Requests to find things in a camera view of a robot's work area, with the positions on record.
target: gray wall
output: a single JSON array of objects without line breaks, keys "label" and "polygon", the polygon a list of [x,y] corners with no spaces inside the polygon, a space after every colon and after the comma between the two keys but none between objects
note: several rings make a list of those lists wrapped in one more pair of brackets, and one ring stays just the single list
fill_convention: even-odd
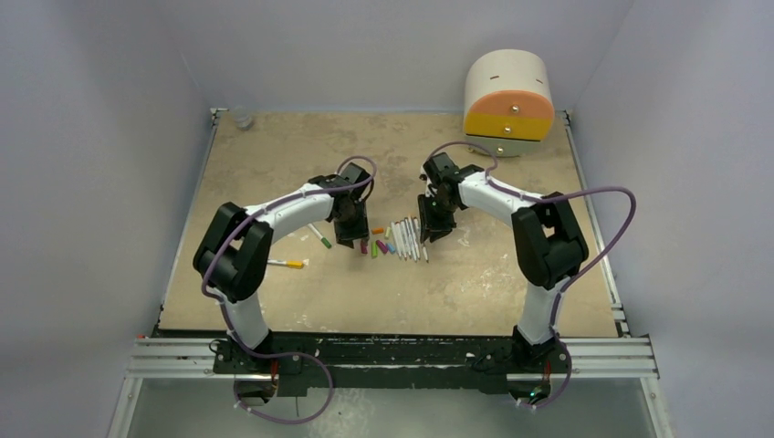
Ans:
[{"label": "gray wall", "polygon": [[[774,3],[638,0],[577,106],[592,185],[639,196],[612,266],[678,436],[771,436]],[[609,238],[625,212],[595,200]]]},{"label": "gray wall", "polygon": [[212,106],[461,110],[473,61],[540,55],[575,104],[632,0],[159,0]]},{"label": "gray wall", "polygon": [[0,435],[104,436],[208,110],[144,0],[0,11]]}]

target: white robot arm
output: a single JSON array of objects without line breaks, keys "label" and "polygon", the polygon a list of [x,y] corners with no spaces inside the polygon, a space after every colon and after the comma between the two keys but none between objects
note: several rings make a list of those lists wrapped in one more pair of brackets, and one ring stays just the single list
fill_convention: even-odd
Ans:
[{"label": "white robot arm", "polygon": [[[483,169],[474,165],[460,169],[445,153],[425,162],[420,178],[427,181],[424,195],[418,197],[423,241],[449,234],[457,208],[477,208],[512,228],[518,264],[528,280],[524,312],[514,335],[518,332],[529,346],[552,340],[563,297],[560,289],[589,255],[569,203],[537,204],[528,199],[543,195],[495,180],[523,196],[505,193],[488,183]],[[546,237],[544,227],[553,228],[554,234]]]},{"label": "white robot arm", "polygon": [[266,273],[271,245],[302,226],[324,220],[333,221],[340,245],[354,247],[354,240],[368,238],[365,198],[361,199],[365,186],[346,188],[369,177],[360,166],[350,163],[341,174],[312,178],[295,192],[274,201],[246,208],[225,203],[218,209],[193,266],[204,276],[227,237],[247,217],[254,216],[236,237],[241,240],[239,248],[228,243],[208,281],[210,294],[223,303],[227,322],[247,347],[256,349],[269,335],[257,290]]}]

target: stain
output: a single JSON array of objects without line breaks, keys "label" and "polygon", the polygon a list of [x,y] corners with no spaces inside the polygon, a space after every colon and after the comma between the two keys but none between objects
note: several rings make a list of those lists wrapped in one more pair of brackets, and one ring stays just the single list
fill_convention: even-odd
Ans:
[{"label": "stain", "polygon": [[409,124],[402,121],[396,121],[392,124],[392,130],[395,132],[406,132],[409,129]]},{"label": "stain", "polygon": [[455,298],[450,295],[444,296],[444,306],[451,308],[452,310],[457,310]]},{"label": "stain", "polygon": [[369,116],[368,118],[366,118],[366,122],[372,128],[381,129],[381,130],[387,128],[387,119],[382,114]]},{"label": "stain", "polygon": [[464,233],[462,237],[457,239],[457,243],[462,246],[470,246],[470,242],[467,240],[468,237],[470,237],[470,227],[469,226],[458,226],[457,229],[462,230]]},{"label": "stain", "polygon": [[449,285],[448,282],[444,280],[440,280],[436,283],[433,283],[430,285],[430,287],[427,289],[427,295],[435,295],[437,293],[444,293],[446,290],[446,287]]}]

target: wooden table surface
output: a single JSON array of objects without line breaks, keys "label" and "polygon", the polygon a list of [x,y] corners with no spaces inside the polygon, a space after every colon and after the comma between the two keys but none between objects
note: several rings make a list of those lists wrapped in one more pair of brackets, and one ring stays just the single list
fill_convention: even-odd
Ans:
[{"label": "wooden table surface", "polygon": [[[248,132],[226,113],[204,171],[168,296],[162,329],[224,329],[218,307],[200,293],[194,252],[215,210],[231,201],[259,204],[296,190],[307,179],[335,172],[353,154],[372,157],[379,170],[368,200],[369,226],[417,215],[418,179],[427,154],[462,140],[462,118],[450,114],[259,113]],[[460,167],[489,165],[488,157],[452,147]],[[560,121],[541,151],[503,159],[494,175],[531,192],[580,189],[570,144]],[[591,251],[596,246],[585,204],[572,202]],[[516,262],[511,231],[481,211],[455,215],[457,229],[428,245],[430,263],[396,255],[371,259],[358,249],[326,249],[301,228],[272,246],[271,257],[306,260],[304,269],[269,266],[259,289],[261,308],[275,330],[510,334],[520,318],[526,280]],[[318,223],[333,242],[333,227]],[[611,303],[597,266],[569,291],[560,331],[572,337],[616,337]]]}]

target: purple cable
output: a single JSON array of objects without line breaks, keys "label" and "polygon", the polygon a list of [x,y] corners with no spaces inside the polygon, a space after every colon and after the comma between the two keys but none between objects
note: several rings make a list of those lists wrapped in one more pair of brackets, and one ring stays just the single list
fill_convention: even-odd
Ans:
[{"label": "purple cable", "polygon": [[583,269],[581,269],[577,275],[573,276],[570,279],[570,281],[568,281],[567,283],[564,284],[564,286],[561,287],[561,289],[559,290],[559,293],[556,295],[556,298],[554,299],[553,307],[551,308],[549,329],[554,339],[559,343],[560,347],[564,350],[564,353],[567,356],[567,375],[565,376],[564,381],[562,381],[559,388],[556,391],[553,391],[545,401],[543,401],[540,404],[528,404],[528,406],[531,407],[533,410],[537,408],[544,408],[552,404],[554,401],[556,401],[556,399],[558,399],[559,396],[564,392],[565,388],[567,388],[568,383],[570,383],[570,375],[572,374],[572,357],[570,356],[570,350],[567,348],[567,345],[560,340],[559,332],[557,332],[554,329],[554,327],[556,327],[557,316],[559,314],[559,303],[561,301],[561,295],[564,294],[564,292],[567,291],[567,289],[573,283],[575,283],[575,281],[581,278],[581,276],[585,275],[587,272],[589,272],[589,270],[591,270],[594,266],[596,266],[610,252],[610,250],[615,246],[615,244],[618,243],[618,241],[621,239],[621,236],[623,236],[623,233],[626,232],[626,230],[629,228],[629,225],[632,223],[632,219],[634,218],[634,212],[636,212],[637,210],[637,198],[634,197],[634,193],[632,193],[631,190],[625,187],[619,187],[619,186],[597,187],[594,189],[580,190],[575,193],[563,194],[562,196],[556,196],[556,197],[545,198],[545,199],[536,198],[524,193],[517,192],[515,190],[508,189],[507,187],[499,185],[489,178],[489,173],[494,171],[497,168],[497,165],[498,165],[497,156],[487,148],[479,144],[472,143],[470,141],[449,141],[448,143],[444,143],[441,146],[438,146],[437,148],[435,148],[432,152],[430,152],[430,155],[427,157],[427,159],[429,160],[431,157],[436,155],[439,151],[446,149],[449,146],[454,146],[457,144],[478,149],[486,153],[487,155],[489,155],[492,158],[493,163],[491,166],[489,166],[484,170],[486,183],[492,186],[495,190],[498,190],[505,194],[509,194],[511,196],[516,196],[518,199],[521,199],[521,200],[530,201],[532,203],[558,203],[561,201],[568,201],[573,198],[579,198],[581,196],[588,196],[591,194],[608,193],[608,192],[620,192],[629,197],[629,205],[630,205],[629,214],[626,215],[626,219],[623,221],[621,228],[618,229],[618,233],[615,234],[615,236],[610,240],[610,243],[606,245],[600,251],[600,253],[597,254],[597,256],[594,257],[589,262],[588,265],[586,265]]},{"label": "purple cable", "polygon": [[236,381],[235,381],[234,396],[236,397],[236,405],[238,405],[240,408],[244,409],[248,413],[252,413],[253,415],[255,415],[257,417],[263,418],[265,420],[269,420],[271,422],[278,422],[280,424],[302,424],[304,422],[310,422],[310,421],[314,420],[315,418],[319,417],[323,412],[325,412],[325,410],[328,408],[328,405],[330,405],[330,401],[333,399],[333,377],[330,375],[330,371],[328,370],[328,367],[326,367],[325,364],[322,363],[322,360],[319,360],[318,358],[316,358],[316,357],[314,357],[314,356],[312,356],[310,354],[302,353],[300,351],[299,352],[292,352],[291,351],[291,352],[275,353],[275,354],[261,354],[261,353],[257,353],[255,351],[253,351],[252,349],[250,349],[244,343],[244,341],[239,337],[239,335],[236,333],[236,331],[234,330],[234,324],[232,323],[231,318],[228,317],[228,312],[225,309],[224,301],[218,295],[210,293],[207,290],[207,285],[210,283],[210,277],[213,274],[214,268],[217,265],[217,262],[220,260],[220,258],[225,253],[226,248],[228,246],[230,246],[231,242],[233,242],[236,239],[236,237],[242,232],[242,230],[245,229],[245,227],[247,227],[248,224],[253,222],[253,220],[256,219],[259,215],[261,215],[263,213],[266,213],[268,211],[271,211],[271,210],[279,207],[280,205],[283,205],[285,203],[289,203],[290,201],[295,201],[295,200],[297,200],[299,198],[303,198],[303,197],[306,197],[306,196],[313,196],[313,195],[316,195],[316,194],[328,194],[328,193],[336,193],[336,192],[345,192],[345,191],[348,191],[348,190],[360,188],[360,187],[370,183],[371,181],[373,181],[373,178],[376,176],[376,163],[372,159],[370,159],[368,157],[365,157],[365,156],[362,156],[362,155],[353,155],[353,156],[349,157],[348,159],[344,160],[344,162],[339,166],[339,169],[336,172],[337,173],[341,172],[341,169],[343,169],[346,164],[348,164],[349,162],[351,162],[353,160],[365,160],[366,162],[368,162],[371,165],[371,167],[373,168],[371,176],[369,176],[368,178],[366,178],[365,180],[363,180],[361,182],[357,182],[357,183],[354,183],[352,185],[347,185],[347,186],[344,186],[344,187],[336,187],[336,188],[332,188],[332,189],[310,190],[310,191],[305,192],[305,193],[291,193],[291,194],[289,194],[287,196],[283,196],[283,197],[277,199],[273,203],[270,203],[266,207],[258,210],[257,212],[255,212],[253,214],[250,214],[244,221],[242,221],[239,225],[236,226],[236,228],[234,229],[234,231],[231,232],[230,235],[228,235],[228,237],[225,239],[223,244],[218,248],[217,252],[215,253],[215,256],[213,257],[213,261],[210,263],[210,266],[207,267],[206,272],[204,272],[204,275],[202,276],[202,294],[204,294],[206,297],[213,298],[213,299],[215,299],[218,302],[218,304],[220,305],[221,313],[223,314],[223,319],[225,321],[225,325],[228,328],[228,331],[230,332],[231,339],[233,339],[234,342],[236,342],[236,344],[239,345],[239,347],[241,347],[248,355],[250,355],[250,356],[252,356],[254,358],[258,358],[258,359],[279,359],[279,358],[286,358],[288,356],[300,356],[301,358],[309,359],[309,360],[315,362],[317,365],[319,365],[322,368],[322,371],[325,373],[325,377],[328,379],[328,397],[325,399],[325,402],[322,403],[322,407],[319,408],[319,410],[317,410],[315,413],[311,414],[310,416],[304,417],[304,418],[299,418],[297,420],[286,420],[284,418],[278,418],[278,417],[275,417],[275,416],[272,416],[272,415],[267,415],[265,413],[256,411],[253,408],[247,406],[247,404],[244,403],[239,398],[239,394],[236,391]]}]

